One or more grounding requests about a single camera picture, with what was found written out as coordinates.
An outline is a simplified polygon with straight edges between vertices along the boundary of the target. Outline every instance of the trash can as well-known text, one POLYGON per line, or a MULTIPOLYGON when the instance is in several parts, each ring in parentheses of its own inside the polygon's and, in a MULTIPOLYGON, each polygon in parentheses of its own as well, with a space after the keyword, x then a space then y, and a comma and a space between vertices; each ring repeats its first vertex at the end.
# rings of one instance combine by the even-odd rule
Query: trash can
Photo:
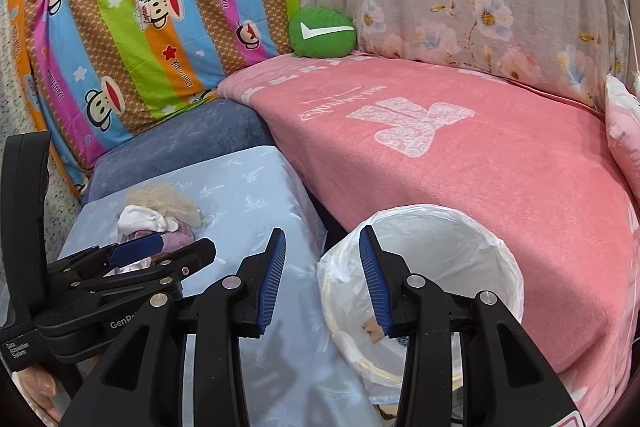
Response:
MULTIPOLYGON (((444 291, 474 297, 491 290, 518 321, 524 311, 522 273, 505 243, 466 214, 434 204, 383 210, 361 223, 319 261, 322 311, 338 349, 363 378, 375 404, 397 403, 406 340, 389 339, 375 322, 360 262, 360 230, 373 226, 383 250, 444 291)), ((452 388, 463 384, 460 339, 452 336, 452 388)))

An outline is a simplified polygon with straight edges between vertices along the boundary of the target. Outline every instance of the pink pillow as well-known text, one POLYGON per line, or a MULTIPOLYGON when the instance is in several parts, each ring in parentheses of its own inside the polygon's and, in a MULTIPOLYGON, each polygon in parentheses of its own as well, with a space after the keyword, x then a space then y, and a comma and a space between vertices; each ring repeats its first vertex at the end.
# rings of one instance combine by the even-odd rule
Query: pink pillow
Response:
POLYGON ((640 103, 615 76, 607 75, 607 144, 640 203, 640 103))

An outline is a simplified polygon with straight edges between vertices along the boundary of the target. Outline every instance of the pink towel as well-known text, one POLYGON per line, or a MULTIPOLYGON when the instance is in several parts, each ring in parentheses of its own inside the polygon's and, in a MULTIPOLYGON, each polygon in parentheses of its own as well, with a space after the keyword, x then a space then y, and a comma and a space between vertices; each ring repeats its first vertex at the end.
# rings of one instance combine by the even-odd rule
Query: pink towel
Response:
POLYGON ((365 55, 271 58, 218 92, 262 115, 348 230, 413 203, 492 230, 522 269, 524 327, 588 425, 613 406, 630 372, 640 232, 599 116, 487 74, 365 55))

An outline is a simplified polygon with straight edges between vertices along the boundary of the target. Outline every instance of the green pillow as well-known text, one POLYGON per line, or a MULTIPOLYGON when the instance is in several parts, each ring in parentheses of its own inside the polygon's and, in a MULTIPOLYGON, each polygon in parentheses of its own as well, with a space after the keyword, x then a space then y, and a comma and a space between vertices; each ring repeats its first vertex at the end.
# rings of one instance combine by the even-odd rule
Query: green pillow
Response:
POLYGON ((356 45, 356 30, 341 13, 326 8, 306 8, 291 20, 289 42, 294 57, 346 57, 356 45))

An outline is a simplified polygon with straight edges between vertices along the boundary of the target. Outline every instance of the blue cushion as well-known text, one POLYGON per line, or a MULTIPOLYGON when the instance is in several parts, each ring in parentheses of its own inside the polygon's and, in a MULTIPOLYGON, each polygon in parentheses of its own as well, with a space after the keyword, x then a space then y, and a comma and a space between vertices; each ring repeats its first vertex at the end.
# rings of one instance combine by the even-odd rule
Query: blue cushion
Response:
POLYGON ((253 109, 232 100, 204 103, 100 158, 82 203, 187 165, 258 145, 275 143, 267 124, 253 109))

